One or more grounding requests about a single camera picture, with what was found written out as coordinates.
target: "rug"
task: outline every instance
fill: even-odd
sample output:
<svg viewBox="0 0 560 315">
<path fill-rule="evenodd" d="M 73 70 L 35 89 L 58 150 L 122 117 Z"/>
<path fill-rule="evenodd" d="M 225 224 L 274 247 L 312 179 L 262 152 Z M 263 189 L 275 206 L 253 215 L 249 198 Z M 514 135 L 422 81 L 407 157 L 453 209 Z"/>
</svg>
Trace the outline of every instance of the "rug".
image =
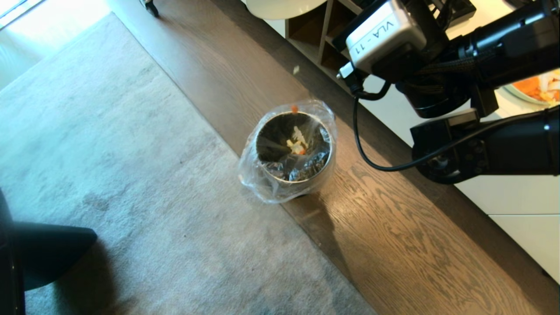
<svg viewBox="0 0 560 315">
<path fill-rule="evenodd" d="M 99 240 L 28 314 L 375 314 L 113 14 L 0 91 L 18 221 Z"/>
</svg>

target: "chair leg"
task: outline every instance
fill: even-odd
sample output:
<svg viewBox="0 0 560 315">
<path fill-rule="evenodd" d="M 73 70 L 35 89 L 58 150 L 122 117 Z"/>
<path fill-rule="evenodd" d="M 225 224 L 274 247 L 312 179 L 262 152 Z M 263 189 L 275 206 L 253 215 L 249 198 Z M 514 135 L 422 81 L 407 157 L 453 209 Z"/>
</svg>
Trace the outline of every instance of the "chair leg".
<svg viewBox="0 0 560 315">
<path fill-rule="evenodd" d="M 32 290 L 60 278 L 97 240 L 92 229 L 37 223 L 13 223 L 24 289 Z"/>
</svg>

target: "trash bag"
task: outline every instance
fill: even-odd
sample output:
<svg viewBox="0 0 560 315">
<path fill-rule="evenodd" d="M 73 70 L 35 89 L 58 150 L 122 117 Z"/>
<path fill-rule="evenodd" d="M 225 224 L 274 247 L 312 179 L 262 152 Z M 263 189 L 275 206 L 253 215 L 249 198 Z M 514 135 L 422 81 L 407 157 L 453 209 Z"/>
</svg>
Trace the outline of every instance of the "trash bag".
<svg viewBox="0 0 560 315">
<path fill-rule="evenodd" d="M 239 180 L 266 203 L 315 192 L 334 171 L 336 138 L 334 114 L 322 101 L 278 106 L 249 135 Z"/>
</svg>

